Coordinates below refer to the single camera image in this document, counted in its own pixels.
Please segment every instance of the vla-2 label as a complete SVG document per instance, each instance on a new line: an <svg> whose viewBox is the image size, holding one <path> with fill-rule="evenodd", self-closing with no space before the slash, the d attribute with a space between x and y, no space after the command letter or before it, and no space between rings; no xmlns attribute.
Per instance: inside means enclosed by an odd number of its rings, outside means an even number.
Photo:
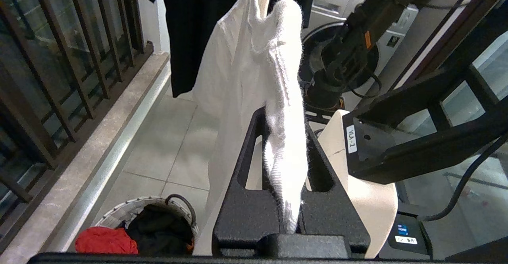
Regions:
<svg viewBox="0 0 508 264"><path fill-rule="evenodd" d="M348 139L348 153L356 152L356 136L354 134L354 125L346 127L346 138Z"/></svg>

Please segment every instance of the white wall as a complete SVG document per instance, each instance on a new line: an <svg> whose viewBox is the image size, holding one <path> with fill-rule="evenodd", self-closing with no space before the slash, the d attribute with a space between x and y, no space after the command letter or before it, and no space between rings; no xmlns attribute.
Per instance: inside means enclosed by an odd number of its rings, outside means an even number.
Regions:
<svg viewBox="0 0 508 264"><path fill-rule="evenodd" d="M154 52L170 52L164 0L138 0L143 42L151 41Z"/></svg>

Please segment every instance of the white t-shirt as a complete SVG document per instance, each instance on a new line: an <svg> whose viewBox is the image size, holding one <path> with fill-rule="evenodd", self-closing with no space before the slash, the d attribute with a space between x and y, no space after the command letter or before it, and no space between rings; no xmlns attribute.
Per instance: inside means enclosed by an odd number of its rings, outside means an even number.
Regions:
<svg viewBox="0 0 508 264"><path fill-rule="evenodd" d="M268 2L237 0L217 22L194 85L198 106L221 120L208 165L210 190L205 218L198 222L195 255L211 255L212 230L252 114L277 91L277 71L295 78L298 73L301 9L293 0L280 0L267 15Z"/></svg>

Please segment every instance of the orange label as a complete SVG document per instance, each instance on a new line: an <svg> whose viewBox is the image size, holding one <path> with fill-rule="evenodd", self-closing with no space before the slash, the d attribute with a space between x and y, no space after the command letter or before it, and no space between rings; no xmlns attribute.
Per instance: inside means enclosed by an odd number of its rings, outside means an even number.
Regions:
<svg viewBox="0 0 508 264"><path fill-rule="evenodd" d="M367 49L372 48L372 44L370 43L370 31L367 31L365 33L365 46L367 47Z"/></svg>

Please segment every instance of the white sticker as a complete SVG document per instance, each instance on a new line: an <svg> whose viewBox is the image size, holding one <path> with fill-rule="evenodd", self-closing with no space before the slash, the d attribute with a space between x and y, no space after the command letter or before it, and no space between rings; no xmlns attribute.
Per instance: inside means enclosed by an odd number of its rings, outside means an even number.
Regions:
<svg viewBox="0 0 508 264"><path fill-rule="evenodd" d="M348 153L356 152L356 136L354 135L354 125L346 127L346 138L348 139Z"/></svg>
<svg viewBox="0 0 508 264"><path fill-rule="evenodd" d="M414 237L395 236L395 241L405 244L418 244L418 241L416 241L416 238Z"/></svg>

